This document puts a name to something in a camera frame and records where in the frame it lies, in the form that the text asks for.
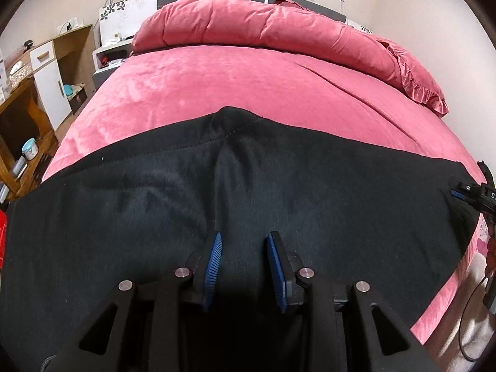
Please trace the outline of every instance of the wooden shelf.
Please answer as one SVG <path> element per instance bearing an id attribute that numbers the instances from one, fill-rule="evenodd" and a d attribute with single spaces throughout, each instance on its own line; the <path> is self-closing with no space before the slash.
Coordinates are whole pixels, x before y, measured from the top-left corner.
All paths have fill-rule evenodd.
<path id="1" fill-rule="evenodd" d="M 84 25 L 53 38 L 56 59 L 60 60 L 74 51 L 81 52 L 92 26 Z"/>
<path id="2" fill-rule="evenodd" d="M 27 77 L 24 80 L 21 81 L 21 83 L 17 86 L 15 90 L 12 91 L 12 93 L 7 96 L 7 99 L 3 104 L 0 104 L 0 113 L 2 113 L 5 109 L 8 108 L 8 106 L 14 102 L 21 93 L 23 93 L 26 89 L 31 87 L 33 85 L 33 79 L 31 77 Z"/>
<path id="3" fill-rule="evenodd" d="M 10 191 L 7 197 L 7 201 L 12 201 L 16 198 L 22 197 L 30 191 L 34 190 L 34 188 L 36 187 L 36 182 L 33 179 L 33 175 L 36 172 L 36 168 L 40 164 L 40 160 L 43 157 L 43 154 L 48 153 L 50 149 L 56 144 L 57 142 L 53 130 L 47 133 L 44 137 L 38 138 L 36 140 L 36 145 L 38 146 L 38 154 L 36 154 L 36 156 L 32 160 L 27 162 L 28 167 L 19 179 L 19 190 L 17 191 L 17 193 Z"/>
<path id="4" fill-rule="evenodd" d="M 34 172 L 36 171 L 36 168 L 38 167 L 43 154 L 47 153 L 50 149 L 51 145 L 54 142 L 54 139 L 55 134 L 52 130 L 44 137 L 39 138 L 36 141 L 36 145 L 38 146 L 38 154 L 36 154 L 36 156 L 32 160 L 28 161 L 28 168 L 24 171 L 20 179 L 21 188 L 16 194 L 17 197 L 21 197 L 31 190 L 31 182 L 33 180 Z"/>

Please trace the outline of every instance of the floral pattern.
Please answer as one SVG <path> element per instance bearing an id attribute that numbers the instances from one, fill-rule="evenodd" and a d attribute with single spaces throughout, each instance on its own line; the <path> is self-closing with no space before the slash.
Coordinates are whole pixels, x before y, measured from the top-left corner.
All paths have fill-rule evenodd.
<path id="1" fill-rule="evenodd" d="M 117 11 L 124 11 L 127 0 L 118 1 L 117 3 L 111 3 L 105 7 L 103 7 L 103 12 L 100 14 L 100 21 L 109 18 L 109 14 Z"/>

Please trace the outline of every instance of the pink duvet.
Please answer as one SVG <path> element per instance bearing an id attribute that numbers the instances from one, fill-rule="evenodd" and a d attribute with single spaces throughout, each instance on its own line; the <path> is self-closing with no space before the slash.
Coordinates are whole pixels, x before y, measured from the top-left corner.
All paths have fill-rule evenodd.
<path id="1" fill-rule="evenodd" d="M 375 38 L 321 15 L 247 0 L 179 0 L 145 21 L 133 46 L 150 52 L 132 56 L 101 86 L 45 178 L 123 138 L 230 105 L 288 125 L 460 161 L 484 181 L 443 121 L 407 96 L 409 81 L 394 55 Z M 450 305 L 478 233 L 412 327 L 422 343 Z"/>

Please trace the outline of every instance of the box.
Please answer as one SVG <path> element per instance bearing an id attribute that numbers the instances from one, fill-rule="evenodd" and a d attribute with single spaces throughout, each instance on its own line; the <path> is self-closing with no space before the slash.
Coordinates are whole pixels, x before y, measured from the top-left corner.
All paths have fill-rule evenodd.
<path id="1" fill-rule="evenodd" d="M 88 99 L 88 96 L 86 95 L 84 87 L 81 87 L 80 91 L 77 91 L 69 97 L 69 106 L 73 114 L 76 114 L 86 99 Z"/>

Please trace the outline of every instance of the wooden cabinet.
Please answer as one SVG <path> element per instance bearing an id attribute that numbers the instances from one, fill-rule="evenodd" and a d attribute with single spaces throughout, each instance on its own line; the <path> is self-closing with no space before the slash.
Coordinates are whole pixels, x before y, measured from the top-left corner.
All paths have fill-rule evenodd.
<path id="1" fill-rule="evenodd" d="M 48 115 L 51 126 L 56 130 L 71 113 L 57 60 L 35 72 L 34 80 L 40 97 L 40 104 Z"/>
<path id="2" fill-rule="evenodd" d="M 9 125 L 7 128 L 0 128 L 0 180 L 10 190 L 7 201 L 22 197 L 36 187 L 35 174 L 39 163 L 43 160 L 44 154 L 52 156 L 58 146 L 48 116 L 36 105 L 36 98 L 33 77 L 28 77 L 21 81 L 3 104 L 0 104 L 0 116 L 6 116 L 2 119 L 2 124 Z M 35 129 L 38 130 L 37 135 L 32 134 L 32 128 L 25 127 L 24 116 L 13 116 L 16 112 L 24 113 L 31 119 L 30 121 L 35 124 Z M 18 144 L 14 144 L 14 147 L 12 147 L 13 134 L 18 134 L 16 139 Z M 11 169 L 21 155 L 23 141 L 32 137 L 36 138 L 38 155 L 28 161 L 28 167 L 21 178 L 15 179 Z"/>
<path id="3" fill-rule="evenodd" d="M 36 71 L 44 64 L 49 63 L 55 58 L 53 41 L 49 41 L 29 51 L 29 58 L 31 60 L 33 71 Z"/>

